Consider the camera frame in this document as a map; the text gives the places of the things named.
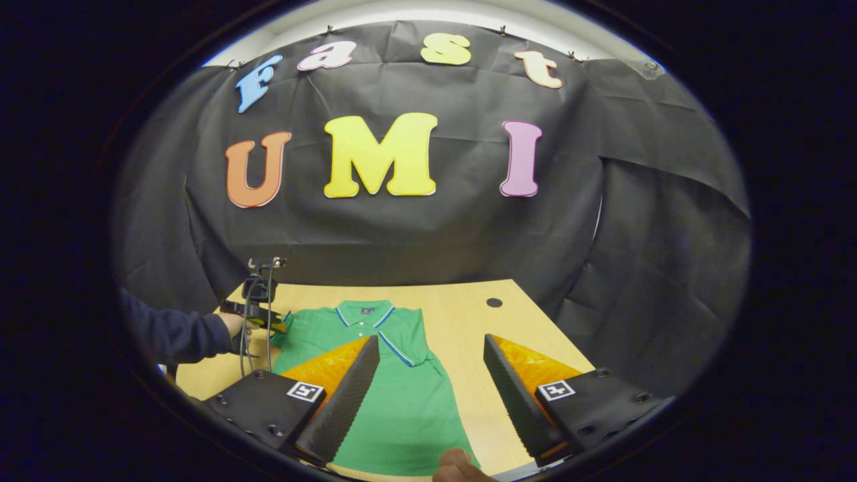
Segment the polo shirt collar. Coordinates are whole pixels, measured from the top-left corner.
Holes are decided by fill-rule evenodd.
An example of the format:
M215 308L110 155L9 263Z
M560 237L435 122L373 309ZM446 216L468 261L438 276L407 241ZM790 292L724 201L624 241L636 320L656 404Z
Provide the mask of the polo shirt collar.
M361 311L366 308L373 310L368 314L361 314ZM393 304L386 299L379 301L343 301L336 307L336 313L346 327L350 327L357 322L364 322L373 328L378 328L394 310L395 307L393 307Z

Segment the black backdrop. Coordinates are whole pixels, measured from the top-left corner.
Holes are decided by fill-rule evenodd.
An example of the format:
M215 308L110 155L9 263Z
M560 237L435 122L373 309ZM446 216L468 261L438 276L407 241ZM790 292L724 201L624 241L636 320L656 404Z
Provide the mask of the black backdrop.
M425 63L423 38L438 32L464 35L472 59ZM342 40L357 43L347 65L296 68ZM513 53L528 50L555 59L561 88L527 77ZM275 54L283 60L267 92L239 114L237 82ZM326 198L325 123L358 115L380 140L406 112L438 118L428 147L436 192ZM499 192L506 120L542 129L533 197ZM226 149L284 130L292 139L277 196L260 208L233 205ZM265 177L264 155L250 153L250 186ZM153 112L126 162L114 201L117 278L158 307L212 311L258 256L287 257L278 281L309 285L511 278L593 364L670 396L719 347L746 282L750 209L738 163L672 75L647 80L618 60L575 63L480 27L368 24L240 69L200 68Z
M687 417L596 479L846 479L854 442L844 433L853 394L842 371L850 319L842 236L854 224L842 207L853 200L843 161L853 150L850 78L836 66L851 46L853 6L605 5L578 7L613 22L691 85L745 161L757 255L732 339L671 419ZM11 436L3 471L13 479L261 476L178 422L140 383L154 374L130 370L145 361L105 341L116 312L105 263L108 193L93 184L94 160L139 92L253 6L28 2L9 16L18 48L8 50L5 112L20 119L6 126L20 161L7 191L15 204L3 210L13 239L3 274L18 307L3 341ZM46 290L49 282L56 287Z

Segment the pink letter i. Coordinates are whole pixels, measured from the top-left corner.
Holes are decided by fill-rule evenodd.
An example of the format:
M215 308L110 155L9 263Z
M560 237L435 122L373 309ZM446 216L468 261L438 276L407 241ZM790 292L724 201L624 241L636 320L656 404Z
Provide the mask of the pink letter i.
M542 130L521 121L505 121L503 130L509 135L509 173L500 184L503 196L530 197L538 192L533 180L536 164L536 141Z

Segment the green polo shirt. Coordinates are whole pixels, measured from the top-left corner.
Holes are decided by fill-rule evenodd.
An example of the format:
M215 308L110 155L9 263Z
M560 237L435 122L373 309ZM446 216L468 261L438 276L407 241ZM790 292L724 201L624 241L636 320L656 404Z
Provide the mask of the green polo shirt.
M381 360L333 463L370 473L432 475L452 448L473 455L449 376L429 350L423 311L389 301L344 301L336 308L286 315L271 339L285 371L363 336L378 335ZM473 463L479 467L476 457Z

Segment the person's arm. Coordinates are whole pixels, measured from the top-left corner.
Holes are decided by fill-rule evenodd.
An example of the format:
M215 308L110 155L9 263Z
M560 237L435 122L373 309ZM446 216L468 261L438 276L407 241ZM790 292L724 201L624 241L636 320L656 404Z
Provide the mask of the person's arm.
M122 288L119 293L132 329L161 365L196 363L229 352L241 331L243 317L238 315L155 310Z

